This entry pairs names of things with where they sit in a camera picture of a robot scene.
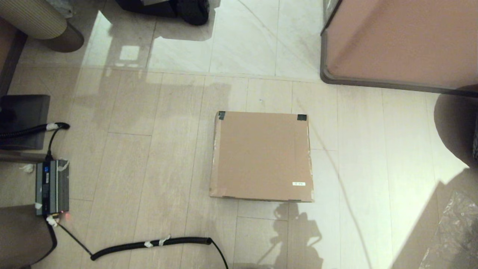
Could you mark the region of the black wheeled machine base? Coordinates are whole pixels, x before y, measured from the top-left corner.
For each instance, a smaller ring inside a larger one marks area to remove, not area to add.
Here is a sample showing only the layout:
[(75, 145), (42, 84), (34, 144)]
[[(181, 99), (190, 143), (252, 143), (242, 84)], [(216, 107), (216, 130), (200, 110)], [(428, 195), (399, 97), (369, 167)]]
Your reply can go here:
[(209, 0), (115, 0), (128, 12), (150, 16), (183, 19), (194, 26), (209, 20)]

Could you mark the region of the brown cardboard shoe box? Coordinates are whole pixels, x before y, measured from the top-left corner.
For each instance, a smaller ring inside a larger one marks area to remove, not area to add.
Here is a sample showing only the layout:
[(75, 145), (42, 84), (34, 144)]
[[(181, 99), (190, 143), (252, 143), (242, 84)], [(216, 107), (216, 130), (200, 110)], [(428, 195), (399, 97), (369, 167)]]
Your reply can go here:
[(209, 196), (314, 202), (308, 115), (217, 112)]

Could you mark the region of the grey crumpled cloth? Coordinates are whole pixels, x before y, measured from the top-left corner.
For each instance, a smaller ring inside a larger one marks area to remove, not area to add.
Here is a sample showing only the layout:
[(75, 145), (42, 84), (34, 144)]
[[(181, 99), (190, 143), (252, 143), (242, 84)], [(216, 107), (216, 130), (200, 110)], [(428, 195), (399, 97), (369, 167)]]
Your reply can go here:
[(65, 19), (74, 15), (73, 0), (46, 0), (55, 10), (60, 12)]

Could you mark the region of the ribbed beige round stool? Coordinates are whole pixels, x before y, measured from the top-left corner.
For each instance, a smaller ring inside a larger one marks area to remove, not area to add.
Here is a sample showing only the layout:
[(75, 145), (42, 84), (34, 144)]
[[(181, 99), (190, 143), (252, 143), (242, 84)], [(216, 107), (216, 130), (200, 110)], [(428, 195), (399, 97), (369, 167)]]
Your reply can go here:
[(0, 0), (0, 17), (61, 53), (79, 50), (84, 36), (46, 0)]

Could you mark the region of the pink cabinet with grey base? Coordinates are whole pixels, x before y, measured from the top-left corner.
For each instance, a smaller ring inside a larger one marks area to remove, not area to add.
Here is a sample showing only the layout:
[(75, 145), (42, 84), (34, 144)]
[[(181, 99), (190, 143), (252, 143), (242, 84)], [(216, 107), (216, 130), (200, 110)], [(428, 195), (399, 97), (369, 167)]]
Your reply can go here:
[(478, 98), (478, 0), (324, 0), (327, 84)]

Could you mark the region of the grey power supply box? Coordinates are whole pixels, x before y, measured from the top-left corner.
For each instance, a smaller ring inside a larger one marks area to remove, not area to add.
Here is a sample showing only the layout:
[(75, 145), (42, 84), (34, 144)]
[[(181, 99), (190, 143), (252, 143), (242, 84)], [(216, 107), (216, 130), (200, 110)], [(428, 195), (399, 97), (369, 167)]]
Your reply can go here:
[(48, 216), (69, 211), (68, 160), (51, 160), (36, 165), (35, 211)]

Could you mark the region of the dark grey square block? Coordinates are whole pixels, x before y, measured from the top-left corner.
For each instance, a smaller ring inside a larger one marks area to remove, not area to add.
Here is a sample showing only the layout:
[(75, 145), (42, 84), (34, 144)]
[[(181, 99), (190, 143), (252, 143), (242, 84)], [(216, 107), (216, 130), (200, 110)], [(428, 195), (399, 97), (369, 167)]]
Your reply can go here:
[[(47, 123), (50, 96), (44, 94), (5, 95), (0, 98), (0, 133), (10, 133)], [(41, 150), (45, 131), (10, 139), (0, 139), (0, 149)]]

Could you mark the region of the short black corrugated conduit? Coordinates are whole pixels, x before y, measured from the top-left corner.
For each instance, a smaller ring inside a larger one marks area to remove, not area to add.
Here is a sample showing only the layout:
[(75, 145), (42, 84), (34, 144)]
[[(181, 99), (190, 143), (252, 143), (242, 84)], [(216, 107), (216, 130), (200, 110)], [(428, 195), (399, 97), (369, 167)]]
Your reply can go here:
[(29, 135), (36, 134), (36, 133), (48, 132), (48, 131), (59, 130), (59, 129), (67, 130), (70, 127), (71, 126), (69, 124), (63, 123), (63, 122), (41, 124), (41, 125), (38, 125), (38, 126), (35, 126), (35, 127), (30, 127), (30, 128), (27, 128), (27, 129), (23, 129), (23, 130), (0, 133), (0, 140), (14, 139), (14, 138), (19, 138), (19, 137), (23, 137), (23, 136), (29, 136)]

